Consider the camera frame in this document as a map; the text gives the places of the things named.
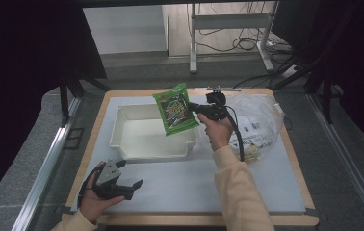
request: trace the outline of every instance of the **plastic container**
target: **plastic container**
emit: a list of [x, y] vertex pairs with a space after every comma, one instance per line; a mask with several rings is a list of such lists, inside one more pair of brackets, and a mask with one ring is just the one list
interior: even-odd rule
[[158, 106], [119, 106], [110, 146], [127, 161], [171, 161], [188, 155], [195, 129], [166, 136]]

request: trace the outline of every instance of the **metal frame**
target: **metal frame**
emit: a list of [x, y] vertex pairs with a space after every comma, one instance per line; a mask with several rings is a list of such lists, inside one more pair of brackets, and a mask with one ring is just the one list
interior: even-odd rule
[[261, 41], [257, 41], [257, 49], [267, 71], [274, 71], [272, 61], [266, 52], [266, 43], [273, 25], [277, 5], [278, 1], [274, 1], [269, 13], [196, 15], [195, 3], [193, 3], [191, 13], [191, 73], [197, 73], [196, 30], [242, 28], [265, 28]]
[[38, 207], [39, 200], [46, 188], [47, 181], [49, 180], [50, 174], [59, 159], [60, 153], [62, 152], [65, 138], [67, 137], [68, 131], [72, 125], [72, 117], [75, 115], [77, 108], [80, 104], [80, 99], [74, 98], [71, 101], [69, 108], [70, 119], [65, 127], [59, 128], [55, 139], [53, 140], [50, 149], [43, 161], [40, 168], [39, 174], [36, 177], [35, 183], [32, 189], [29, 191], [26, 201], [20, 210], [20, 213], [14, 223], [12, 228], [13, 231], [26, 230], [32, 220], [36, 208]]
[[321, 104], [316, 97], [311, 94], [307, 94], [307, 98], [310, 101], [318, 120], [321, 122], [326, 134], [329, 137], [341, 163], [344, 166], [345, 171], [349, 175], [353, 185], [356, 188], [359, 196], [364, 203], [364, 178], [360, 173], [358, 167], [354, 163], [348, 149], [344, 146], [341, 139], [339, 138], [335, 128], [330, 124], [321, 113]]

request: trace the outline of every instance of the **beige sleeve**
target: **beige sleeve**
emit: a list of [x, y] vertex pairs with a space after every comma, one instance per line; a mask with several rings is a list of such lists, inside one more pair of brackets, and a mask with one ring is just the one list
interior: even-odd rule
[[240, 162], [230, 146], [217, 150], [213, 158], [218, 171], [216, 188], [229, 231], [274, 230], [266, 205], [246, 163]]
[[78, 210], [70, 219], [63, 220], [52, 231], [92, 231], [97, 226], [90, 223]]

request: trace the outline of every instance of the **green snack bag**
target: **green snack bag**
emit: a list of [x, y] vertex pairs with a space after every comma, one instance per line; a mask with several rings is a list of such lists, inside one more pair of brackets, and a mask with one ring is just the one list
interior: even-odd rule
[[166, 136], [199, 126], [188, 109], [189, 97], [186, 84], [178, 84], [172, 90], [152, 95], [158, 105]]

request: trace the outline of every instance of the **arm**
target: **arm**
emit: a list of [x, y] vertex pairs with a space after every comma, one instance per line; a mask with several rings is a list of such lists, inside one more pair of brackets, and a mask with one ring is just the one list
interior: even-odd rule
[[218, 168], [216, 188], [227, 230], [274, 230], [266, 205], [256, 188], [246, 163], [240, 162], [229, 145], [233, 128], [224, 119], [216, 122], [198, 115], [206, 125], [206, 134], [215, 151], [213, 158]]
[[70, 219], [63, 220], [58, 223], [52, 231], [92, 231], [97, 228], [97, 219], [107, 208], [116, 205], [125, 199], [124, 196], [115, 197], [109, 200], [98, 198], [95, 192], [91, 189], [94, 178], [95, 174], [93, 174], [87, 182], [79, 210]]

